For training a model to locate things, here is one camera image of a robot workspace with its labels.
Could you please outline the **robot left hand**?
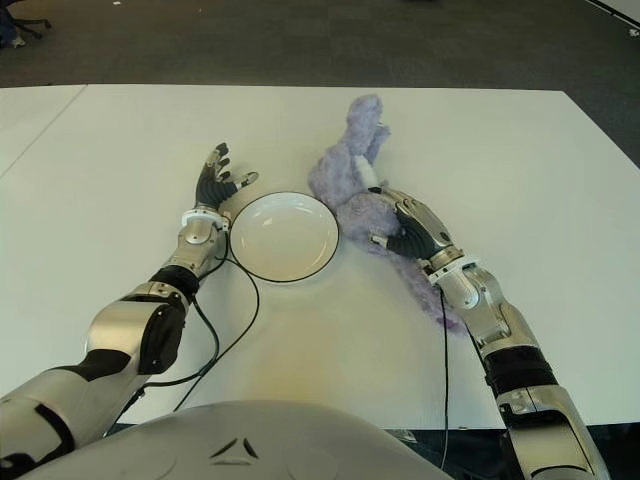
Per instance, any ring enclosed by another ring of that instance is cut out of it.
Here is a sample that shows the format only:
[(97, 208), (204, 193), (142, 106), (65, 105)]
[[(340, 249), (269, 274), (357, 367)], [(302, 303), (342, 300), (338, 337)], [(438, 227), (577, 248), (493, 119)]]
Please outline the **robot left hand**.
[(218, 210), (239, 190), (258, 180), (259, 173), (256, 171), (232, 178), (231, 173), (225, 170), (229, 163), (228, 145), (225, 142), (218, 144), (208, 155), (198, 177), (194, 204), (196, 208)]

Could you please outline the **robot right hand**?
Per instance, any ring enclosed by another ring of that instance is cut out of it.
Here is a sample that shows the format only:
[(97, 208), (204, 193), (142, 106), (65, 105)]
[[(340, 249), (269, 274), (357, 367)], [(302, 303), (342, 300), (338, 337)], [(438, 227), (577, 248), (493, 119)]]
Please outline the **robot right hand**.
[(454, 245), (449, 232), (437, 215), (411, 195), (385, 187), (368, 191), (392, 205), (400, 230), (391, 236), (370, 236), (372, 243), (405, 258), (430, 260)]

